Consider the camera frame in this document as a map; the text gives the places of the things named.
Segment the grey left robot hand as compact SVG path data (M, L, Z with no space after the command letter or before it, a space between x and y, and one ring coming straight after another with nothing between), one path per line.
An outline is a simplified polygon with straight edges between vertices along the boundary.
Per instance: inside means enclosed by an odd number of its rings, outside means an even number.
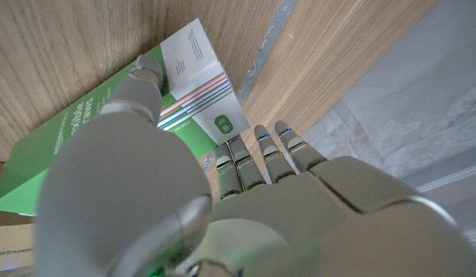
M351 157L326 159L285 122L255 135L269 179L234 139L223 198L158 128L163 72L139 56L101 112L54 159L34 231L40 276L476 276L452 217Z

